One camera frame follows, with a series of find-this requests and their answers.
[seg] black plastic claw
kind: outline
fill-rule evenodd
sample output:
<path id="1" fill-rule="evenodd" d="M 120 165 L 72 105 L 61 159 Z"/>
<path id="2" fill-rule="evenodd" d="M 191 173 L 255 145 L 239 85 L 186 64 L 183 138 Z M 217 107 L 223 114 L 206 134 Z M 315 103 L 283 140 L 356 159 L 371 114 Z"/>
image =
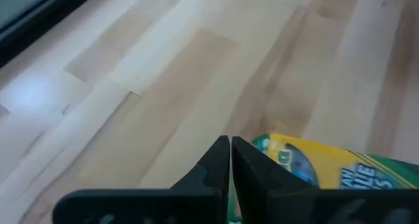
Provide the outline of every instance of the black plastic claw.
<path id="1" fill-rule="evenodd" d="M 411 224 L 419 220 L 413 189 L 319 190 L 311 219 L 328 224 Z"/>
<path id="2" fill-rule="evenodd" d="M 171 189 L 82 190 L 63 197 L 54 224 L 225 223 L 230 142 L 221 136 Z"/>
<path id="3" fill-rule="evenodd" d="M 308 218 L 310 194 L 316 189 L 240 137 L 232 139 L 232 171 L 243 223 L 300 223 Z M 290 212 L 295 206 L 301 211 L 296 215 Z"/>

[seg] hardwood floor plank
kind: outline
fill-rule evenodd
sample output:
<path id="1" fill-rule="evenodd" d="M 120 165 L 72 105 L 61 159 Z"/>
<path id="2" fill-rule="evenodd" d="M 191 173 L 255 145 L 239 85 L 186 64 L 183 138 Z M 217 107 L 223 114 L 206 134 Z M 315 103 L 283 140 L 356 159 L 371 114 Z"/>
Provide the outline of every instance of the hardwood floor plank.
<path id="1" fill-rule="evenodd" d="M 65 70 L 94 85 L 123 59 L 141 34 L 179 0 L 139 0 L 109 26 Z"/>
<path id="2" fill-rule="evenodd" d="M 41 191 L 81 153 L 102 127 L 128 90 L 105 81 L 68 115 L 0 183 L 0 216 L 17 223 Z"/>
<path id="3" fill-rule="evenodd" d="M 302 135 L 340 41 L 342 26 L 334 22 L 309 14 L 288 61 L 273 63 L 276 74 L 260 92 L 259 105 L 242 131 L 249 140 L 267 132 Z"/>
<path id="4" fill-rule="evenodd" d="M 172 186 L 196 164 L 215 139 L 224 134 L 240 93 L 294 9 L 281 4 L 278 9 L 266 10 L 259 29 L 249 33 L 253 38 L 242 44 L 233 60 L 212 77 L 191 112 L 154 159 L 153 165 L 139 183 L 140 187 Z"/>
<path id="5" fill-rule="evenodd" d="M 98 187 L 97 183 L 89 185 L 89 182 L 79 179 L 79 174 L 84 167 L 88 166 L 90 160 L 95 159 L 97 152 L 106 144 L 105 141 L 109 139 L 109 135 L 114 133 L 140 101 L 141 98 L 139 96 L 132 92 L 128 93 L 127 97 L 100 128 L 74 163 L 38 196 L 32 207 L 25 214 L 22 224 L 50 223 L 51 212 L 55 203 L 67 193 L 77 189 L 105 187 L 104 185 Z"/>
<path id="6" fill-rule="evenodd" d="M 111 78 L 142 95 L 200 28 L 198 20 L 204 1 L 180 0 L 133 45 Z"/>
<path id="7" fill-rule="evenodd" d="M 199 30 L 141 96 L 141 104 L 104 135 L 100 150 L 79 179 L 89 187 L 136 187 L 204 87 L 237 48 L 225 37 Z"/>
<path id="8" fill-rule="evenodd" d="M 247 140 L 252 140 L 255 134 L 264 133 L 255 128 L 257 121 L 262 117 L 261 113 L 266 107 L 266 101 L 272 96 L 276 80 L 282 74 L 294 51 L 297 38 L 306 21 L 307 12 L 307 9 L 303 8 L 294 10 L 274 45 L 246 84 L 225 128 L 226 134 L 241 135 Z"/>
<path id="9" fill-rule="evenodd" d="M 80 103 L 92 87 L 64 71 L 25 79 L 20 85 L 0 93 L 0 102 L 11 113 L 55 117 L 66 114 Z"/>
<path id="10" fill-rule="evenodd" d="M 0 183 L 25 159 L 52 124 L 61 120 L 61 115 L 44 119 L 30 115 L 10 114 L 0 121 Z"/>
<path id="11" fill-rule="evenodd" d="M 313 0 L 311 6 L 324 17 L 338 21 L 348 21 L 358 0 Z"/>
<path id="12" fill-rule="evenodd" d="M 266 12 L 283 6 L 280 0 L 206 0 L 201 23 L 205 28 L 245 45 L 252 38 L 250 33 L 259 29 Z"/>
<path id="13" fill-rule="evenodd" d="M 395 137 L 412 71 L 415 42 L 415 38 L 412 37 L 416 35 L 413 1 L 415 0 L 408 1 L 401 15 L 367 142 L 368 152 L 384 157 L 393 156 Z"/>
<path id="14" fill-rule="evenodd" d="M 405 2 L 359 0 L 304 138 L 365 151 Z"/>
<path id="15" fill-rule="evenodd" d="M 418 132 L 419 132 L 419 56 L 416 54 L 419 51 L 419 13 L 418 4 L 419 0 L 410 0 L 410 12 L 413 12 L 410 21 L 413 22 L 413 33 L 409 40 L 412 41 L 412 49 L 409 74 L 407 74 L 404 100 L 400 108 L 399 118 L 397 121 L 397 128 L 393 136 L 393 145 L 391 150 L 392 158 L 404 160 L 414 164 L 419 164 L 418 156 L 419 147 L 417 146 Z"/>

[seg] wooden floor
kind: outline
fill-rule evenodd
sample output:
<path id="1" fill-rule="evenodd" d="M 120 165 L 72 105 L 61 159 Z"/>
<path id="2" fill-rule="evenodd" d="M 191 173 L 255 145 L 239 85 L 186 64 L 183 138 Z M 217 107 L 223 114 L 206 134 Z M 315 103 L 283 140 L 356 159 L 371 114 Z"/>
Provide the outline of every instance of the wooden floor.
<path id="1" fill-rule="evenodd" d="M 419 0 L 89 0 L 0 69 L 0 222 L 169 187 L 218 135 L 419 163 Z"/>

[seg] crayola box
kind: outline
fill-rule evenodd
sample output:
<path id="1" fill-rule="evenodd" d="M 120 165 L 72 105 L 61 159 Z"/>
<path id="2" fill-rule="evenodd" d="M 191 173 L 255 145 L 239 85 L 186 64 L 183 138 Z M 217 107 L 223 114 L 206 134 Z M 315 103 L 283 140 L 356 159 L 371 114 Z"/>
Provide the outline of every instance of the crayola box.
<path id="1" fill-rule="evenodd" d="M 252 141 L 256 148 L 299 178 L 322 189 L 415 189 L 419 166 L 375 155 L 355 153 L 279 134 Z M 234 185 L 228 218 L 240 220 Z"/>

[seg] crayola logo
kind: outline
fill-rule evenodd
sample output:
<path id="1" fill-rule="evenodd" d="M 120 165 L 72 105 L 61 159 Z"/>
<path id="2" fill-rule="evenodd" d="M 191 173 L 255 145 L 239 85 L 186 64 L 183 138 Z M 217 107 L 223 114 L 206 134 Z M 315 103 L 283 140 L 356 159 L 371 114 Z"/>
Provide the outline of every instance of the crayola logo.
<path id="1" fill-rule="evenodd" d="M 288 171 L 291 171 L 291 162 L 293 161 L 293 152 L 289 149 L 280 149 L 278 152 L 279 164 Z"/>

